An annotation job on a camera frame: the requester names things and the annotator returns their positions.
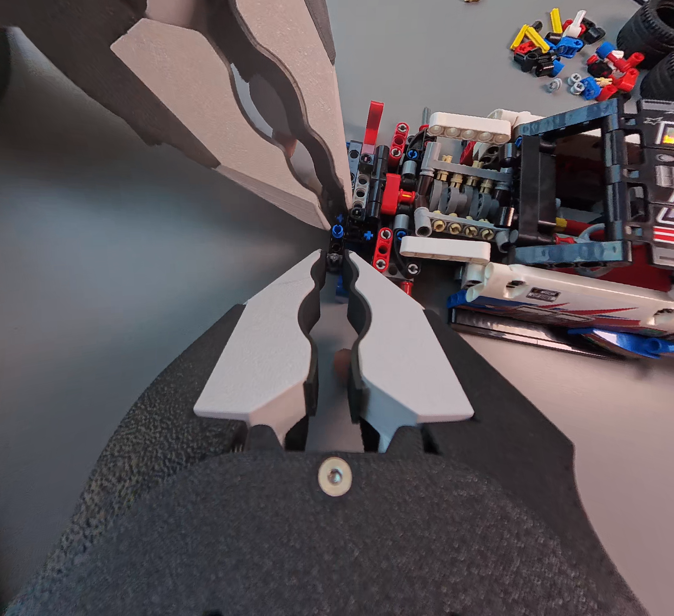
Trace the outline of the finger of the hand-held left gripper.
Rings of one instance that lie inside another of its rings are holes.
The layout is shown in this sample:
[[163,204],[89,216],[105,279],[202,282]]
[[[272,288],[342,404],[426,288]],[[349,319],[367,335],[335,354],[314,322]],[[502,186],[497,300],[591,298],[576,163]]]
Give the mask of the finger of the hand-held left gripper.
[[352,205],[338,80],[305,0],[231,0],[259,53],[251,98],[272,131],[309,152],[325,211]]
[[248,122],[230,66],[201,33],[141,19],[111,50],[219,161],[219,173],[306,224],[330,228],[282,149]]

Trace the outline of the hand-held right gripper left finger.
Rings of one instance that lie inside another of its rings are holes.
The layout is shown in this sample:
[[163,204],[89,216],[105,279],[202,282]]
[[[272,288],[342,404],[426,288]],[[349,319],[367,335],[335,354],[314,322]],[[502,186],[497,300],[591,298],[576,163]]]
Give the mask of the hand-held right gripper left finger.
[[194,412],[266,425],[281,444],[317,409],[323,252],[315,250],[246,302]]

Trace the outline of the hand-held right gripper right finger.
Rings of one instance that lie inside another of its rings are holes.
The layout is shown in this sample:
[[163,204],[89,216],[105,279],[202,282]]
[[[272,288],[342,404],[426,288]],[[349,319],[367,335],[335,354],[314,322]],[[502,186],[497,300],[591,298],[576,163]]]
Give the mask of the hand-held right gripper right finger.
[[344,258],[347,317],[357,333],[348,398],[385,452],[401,426],[454,422],[474,414],[424,308],[357,253]]

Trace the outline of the toy brick race car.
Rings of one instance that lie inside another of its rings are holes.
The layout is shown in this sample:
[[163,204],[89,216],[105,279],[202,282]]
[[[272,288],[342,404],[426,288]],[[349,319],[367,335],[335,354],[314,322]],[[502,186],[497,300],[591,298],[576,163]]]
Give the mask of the toy brick race car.
[[458,284],[463,332],[599,356],[673,358],[673,103],[621,98],[542,118],[425,109],[346,143],[352,250],[406,293]]

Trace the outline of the grey desk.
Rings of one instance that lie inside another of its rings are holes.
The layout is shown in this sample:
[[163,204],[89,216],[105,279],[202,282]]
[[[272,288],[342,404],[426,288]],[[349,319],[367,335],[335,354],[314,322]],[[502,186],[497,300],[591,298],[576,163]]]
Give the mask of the grey desk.
[[[610,39],[633,0],[327,0],[345,132],[422,109],[574,106],[511,68],[530,20],[584,8]],[[1,603],[45,561],[146,387],[325,234],[148,147],[18,30],[1,104]],[[576,446],[588,517],[652,615],[673,614],[673,366],[464,335]]]

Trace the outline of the heap of assorted loose bricks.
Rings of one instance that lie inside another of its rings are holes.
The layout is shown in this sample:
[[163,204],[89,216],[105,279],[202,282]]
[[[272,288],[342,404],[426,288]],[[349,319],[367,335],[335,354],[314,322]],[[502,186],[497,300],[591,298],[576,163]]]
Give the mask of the heap of assorted loose bricks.
[[[560,11],[550,12],[550,30],[543,33],[543,23],[523,24],[510,44],[513,62],[521,72],[544,82],[547,93],[561,89],[586,101],[605,101],[629,95],[637,82],[645,55],[637,50],[626,55],[609,41],[605,31],[578,11],[573,19],[562,21]],[[596,50],[586,59],[585,72],[563,77],[568,61],[591,45]]]

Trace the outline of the black toy tyre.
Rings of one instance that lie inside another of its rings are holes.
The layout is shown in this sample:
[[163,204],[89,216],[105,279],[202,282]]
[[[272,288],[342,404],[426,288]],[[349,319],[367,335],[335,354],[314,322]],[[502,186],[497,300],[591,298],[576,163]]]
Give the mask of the black toy tyre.
[[647,72],[640,85],[641,98],[674,100],[673,58],[674,53],[671,52]]
[[621,28],[617,48],[625,57],[635,52],[653,66],[673,51],[673,0],[647,0]]

